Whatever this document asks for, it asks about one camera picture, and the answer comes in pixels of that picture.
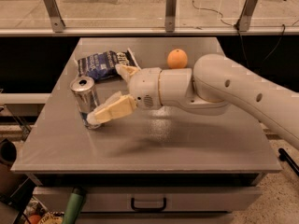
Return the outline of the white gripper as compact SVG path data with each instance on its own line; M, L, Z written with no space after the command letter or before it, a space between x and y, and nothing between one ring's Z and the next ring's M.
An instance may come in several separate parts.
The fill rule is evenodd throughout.
M117 64L115 68L126 82L130 81L130 94L123 95L118 91L110 96L87 115L90 124L106 123L126 117L137 107L145 110L158 110L162 107L159 94L161 68L145 68L139 71L138 67L124 64Z

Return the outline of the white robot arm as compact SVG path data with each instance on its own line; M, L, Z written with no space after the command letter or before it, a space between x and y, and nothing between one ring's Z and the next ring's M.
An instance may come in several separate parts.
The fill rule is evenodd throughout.
M251 114L299 149L299 96L218 54L204 55L192 68L163 70L118 64L128 93L116 92L87 115L99 124L132 114L135 109L175 106L200 115L219 115L228 105Z

